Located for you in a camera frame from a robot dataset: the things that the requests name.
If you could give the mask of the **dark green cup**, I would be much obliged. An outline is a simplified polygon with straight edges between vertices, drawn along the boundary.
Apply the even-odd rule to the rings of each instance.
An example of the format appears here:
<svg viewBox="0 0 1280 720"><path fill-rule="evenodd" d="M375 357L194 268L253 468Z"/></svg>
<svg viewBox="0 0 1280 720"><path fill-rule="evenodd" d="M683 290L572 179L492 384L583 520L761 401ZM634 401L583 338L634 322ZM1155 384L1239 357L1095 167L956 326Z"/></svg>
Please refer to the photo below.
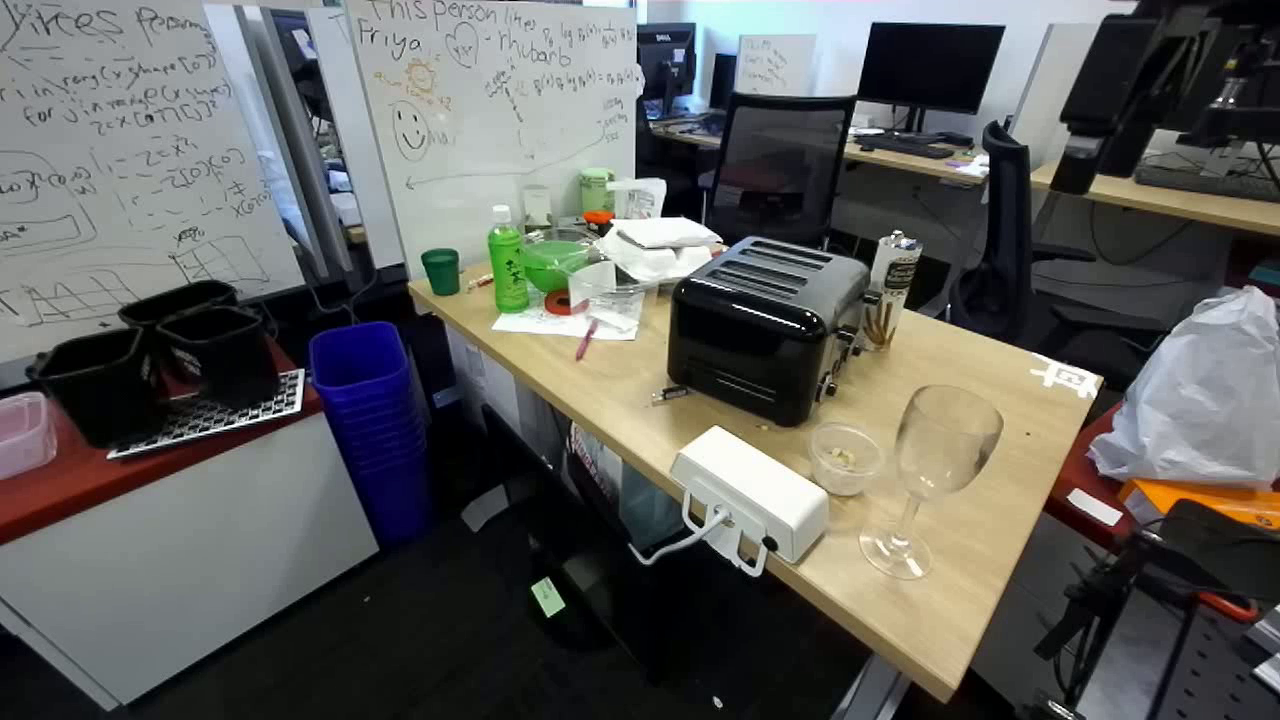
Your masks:
<svg viewBox="0 0 1280 720"><path fill-rule="evenodd" d="M457 296L461 291L461 252L457 247L428 247L420 256L428 290L436 296Z"/></svg>

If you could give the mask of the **small clear plastic bowl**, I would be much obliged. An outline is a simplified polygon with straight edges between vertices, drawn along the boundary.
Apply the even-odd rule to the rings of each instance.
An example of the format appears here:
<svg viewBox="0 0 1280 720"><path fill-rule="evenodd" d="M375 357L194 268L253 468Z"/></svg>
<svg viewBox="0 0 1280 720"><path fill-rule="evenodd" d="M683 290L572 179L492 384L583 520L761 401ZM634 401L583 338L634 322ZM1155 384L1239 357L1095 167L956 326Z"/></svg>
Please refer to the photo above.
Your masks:
<svg viewBox="0 0 1280 720"><path fill-rule="evenodd" d="M882 480L883 447L852 423L821 423L809 442L811 480L834 496L859 496Z"/></svg>

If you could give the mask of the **white styrofoam container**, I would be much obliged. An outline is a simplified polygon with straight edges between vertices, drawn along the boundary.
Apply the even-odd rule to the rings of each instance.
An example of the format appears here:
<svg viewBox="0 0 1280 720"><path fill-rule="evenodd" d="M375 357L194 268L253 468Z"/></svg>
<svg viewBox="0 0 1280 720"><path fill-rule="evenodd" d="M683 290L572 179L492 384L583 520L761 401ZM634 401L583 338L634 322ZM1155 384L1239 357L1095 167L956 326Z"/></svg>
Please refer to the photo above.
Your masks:
<svg viewBox="0 0 1280 720"><path fill-rule="evenodd" d="M726 239L687 215L617 219L597 252L636 285L673 285L703 268Z"/></svg>

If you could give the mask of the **pink plastic container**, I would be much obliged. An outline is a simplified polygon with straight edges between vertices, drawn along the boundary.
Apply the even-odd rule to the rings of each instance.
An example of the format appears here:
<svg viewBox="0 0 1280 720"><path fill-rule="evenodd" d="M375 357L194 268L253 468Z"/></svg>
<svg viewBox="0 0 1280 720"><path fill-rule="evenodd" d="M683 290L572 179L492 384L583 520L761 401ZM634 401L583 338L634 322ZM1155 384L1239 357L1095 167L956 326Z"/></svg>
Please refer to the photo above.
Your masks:
<svg viewBox="0 0 1280 720"><path fill-rule="evenodd" d="M42 393L0 401L0 480L44 468L56 458L56 417Z"/></svg>

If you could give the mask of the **white power strip box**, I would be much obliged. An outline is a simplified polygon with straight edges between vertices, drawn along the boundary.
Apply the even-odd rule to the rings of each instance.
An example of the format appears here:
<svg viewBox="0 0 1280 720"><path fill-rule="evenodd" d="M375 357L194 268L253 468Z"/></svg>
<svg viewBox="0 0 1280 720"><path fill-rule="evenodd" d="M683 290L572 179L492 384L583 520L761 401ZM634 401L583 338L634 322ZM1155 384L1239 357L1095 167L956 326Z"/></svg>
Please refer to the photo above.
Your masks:
<svg viewBox="0 0 1280 720"><path fill-rule="evenodd" d="M743 578L800 564L829 531L829 492L721 423L676 451L673 480L683 527Z"/></svg>

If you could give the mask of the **green plastic bottle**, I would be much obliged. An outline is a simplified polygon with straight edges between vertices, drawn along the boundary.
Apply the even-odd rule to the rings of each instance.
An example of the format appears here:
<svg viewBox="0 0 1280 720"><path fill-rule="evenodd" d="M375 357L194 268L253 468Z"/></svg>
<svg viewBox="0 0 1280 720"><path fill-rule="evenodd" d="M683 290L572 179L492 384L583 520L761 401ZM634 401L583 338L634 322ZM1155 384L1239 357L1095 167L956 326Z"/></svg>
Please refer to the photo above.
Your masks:
<svg viewBox="0 0 1280 720"><path fill-rule="evenodd" d="M526 312L529 309L526 234L507 204L492 210L488 268L492 268L497 309Z"/></svg>

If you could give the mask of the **black plastic bin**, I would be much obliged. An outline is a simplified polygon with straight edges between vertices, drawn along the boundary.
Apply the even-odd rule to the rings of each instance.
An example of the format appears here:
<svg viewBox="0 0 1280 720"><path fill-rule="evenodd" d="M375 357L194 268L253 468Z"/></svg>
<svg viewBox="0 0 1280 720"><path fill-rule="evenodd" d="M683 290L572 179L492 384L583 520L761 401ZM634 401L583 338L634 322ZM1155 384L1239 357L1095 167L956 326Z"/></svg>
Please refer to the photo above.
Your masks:
<svg viewBox="0 0 1280 720"><path fill-rule="evenodd" d="M64 342L42 353L27 375L91 447L117 447L166 423L156 367L131 330Z"/></svg>

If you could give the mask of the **stack of blue bins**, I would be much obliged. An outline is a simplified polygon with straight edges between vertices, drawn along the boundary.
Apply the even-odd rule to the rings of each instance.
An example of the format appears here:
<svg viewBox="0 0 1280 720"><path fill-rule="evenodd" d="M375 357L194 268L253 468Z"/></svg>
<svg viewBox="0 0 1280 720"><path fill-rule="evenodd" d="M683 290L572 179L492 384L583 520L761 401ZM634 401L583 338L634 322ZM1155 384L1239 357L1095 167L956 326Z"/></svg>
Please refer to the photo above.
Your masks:
<svg viewBox="0 0 1280 720"><path fill-rule="evenodd" d="M389 322L316 333L311 389L379 547L428 531L428 409L416 365Z"/></svg>

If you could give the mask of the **black four-slot toaster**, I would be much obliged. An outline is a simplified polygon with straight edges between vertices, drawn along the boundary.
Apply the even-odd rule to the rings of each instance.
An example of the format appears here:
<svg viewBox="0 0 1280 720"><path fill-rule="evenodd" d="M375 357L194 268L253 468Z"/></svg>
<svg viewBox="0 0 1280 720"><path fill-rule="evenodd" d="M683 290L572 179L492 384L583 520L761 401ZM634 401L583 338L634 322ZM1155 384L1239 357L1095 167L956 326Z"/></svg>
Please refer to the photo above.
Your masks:
<svg viewBox="0 0 1280 720"><path fill-rule="evenodd" d="M793 239L747 236L673 291L667 375L796 428L852 357L870 268Z"/></svg>

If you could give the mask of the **white plastic bag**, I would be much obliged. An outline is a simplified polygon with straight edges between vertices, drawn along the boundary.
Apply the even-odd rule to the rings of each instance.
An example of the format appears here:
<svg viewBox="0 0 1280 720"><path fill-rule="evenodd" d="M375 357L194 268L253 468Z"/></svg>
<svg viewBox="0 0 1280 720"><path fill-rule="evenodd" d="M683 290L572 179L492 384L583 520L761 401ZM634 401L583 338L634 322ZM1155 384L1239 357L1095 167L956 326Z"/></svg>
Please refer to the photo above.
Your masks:
<svg viewBox="0 0 1280 720"><path fill-rule="evenodd" d="M1280 476L1280 322L1254 285L1199 300L1127 384L1088 460L1116 480L1268 489Z"/></svg>

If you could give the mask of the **black mesh office chair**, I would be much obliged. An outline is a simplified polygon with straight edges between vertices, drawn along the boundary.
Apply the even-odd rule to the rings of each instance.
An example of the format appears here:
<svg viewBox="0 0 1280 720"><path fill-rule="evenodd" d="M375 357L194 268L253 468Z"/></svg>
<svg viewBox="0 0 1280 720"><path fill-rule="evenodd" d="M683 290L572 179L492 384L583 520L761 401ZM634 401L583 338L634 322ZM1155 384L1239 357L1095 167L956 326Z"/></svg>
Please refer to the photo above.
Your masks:
<svg viewBox="0 0 1280 720"><path fill-rule="evenodd" d="M729 243L774 236L821 247L846 163L852 98L737 92L703 226Z"/></svg>

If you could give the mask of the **clear wine glass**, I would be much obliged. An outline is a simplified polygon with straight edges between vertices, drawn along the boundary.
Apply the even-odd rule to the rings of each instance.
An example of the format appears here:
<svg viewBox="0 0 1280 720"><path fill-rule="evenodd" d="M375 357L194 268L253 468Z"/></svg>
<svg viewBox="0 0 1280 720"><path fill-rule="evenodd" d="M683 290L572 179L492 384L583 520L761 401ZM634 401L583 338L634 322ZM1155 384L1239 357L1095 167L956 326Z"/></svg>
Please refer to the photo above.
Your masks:
<svg viewBox="0 0 1280 720"><path fill-rule="evenodd" d="M863 558L909 582L925 582L929 564L911 536L929 502L969 489L992 460L1003 417L992 401L956 384L921 384L895 423L895 480L906 489L901 517L859 536Z"/></svg>

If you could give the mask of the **left whiteboard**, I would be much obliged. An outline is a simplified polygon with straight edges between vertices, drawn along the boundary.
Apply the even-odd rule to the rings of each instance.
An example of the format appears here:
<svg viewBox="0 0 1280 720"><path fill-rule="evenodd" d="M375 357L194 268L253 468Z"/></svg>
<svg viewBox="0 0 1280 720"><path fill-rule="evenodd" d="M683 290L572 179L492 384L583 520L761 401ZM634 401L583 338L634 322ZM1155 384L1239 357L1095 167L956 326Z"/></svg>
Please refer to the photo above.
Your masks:
<svg viewBox="0 0 1280 720"><path fill-rule="evenodd" d="M199 0L0 0L0 357L302 279Z"/></svg>

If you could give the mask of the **black computer monitor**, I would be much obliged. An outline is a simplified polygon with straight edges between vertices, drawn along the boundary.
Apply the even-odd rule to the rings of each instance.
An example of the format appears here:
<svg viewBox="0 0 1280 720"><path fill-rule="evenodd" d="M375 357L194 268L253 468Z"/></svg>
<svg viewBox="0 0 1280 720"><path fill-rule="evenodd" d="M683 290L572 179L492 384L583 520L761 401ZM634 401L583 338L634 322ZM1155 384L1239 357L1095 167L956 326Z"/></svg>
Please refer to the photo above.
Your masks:
<svg viewBox="0 0 1280 720"><path fill-rule="evenodd" d="M1000 52L1000 26L876 26L859 100L976 112Z"/></svg>

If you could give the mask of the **whiteboard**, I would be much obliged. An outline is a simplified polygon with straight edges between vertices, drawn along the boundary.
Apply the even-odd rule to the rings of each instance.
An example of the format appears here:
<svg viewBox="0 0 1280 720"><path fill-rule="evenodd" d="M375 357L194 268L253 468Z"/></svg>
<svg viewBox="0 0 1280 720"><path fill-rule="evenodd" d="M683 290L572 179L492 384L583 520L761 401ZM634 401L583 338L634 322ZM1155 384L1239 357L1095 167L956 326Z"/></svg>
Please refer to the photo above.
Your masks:
<svg viewBox="0 0 1280 720"><path fill-rule="evenodd" d="M0 357L302 279L199 0L0 0Z"/></svg>
<svg viewBox="0 0 1280 720"><path fill-rule="evenodd" d="M492 210L636 174L636 16L583 5L348 0L386 188L409 262L483 256Z"/></svg>

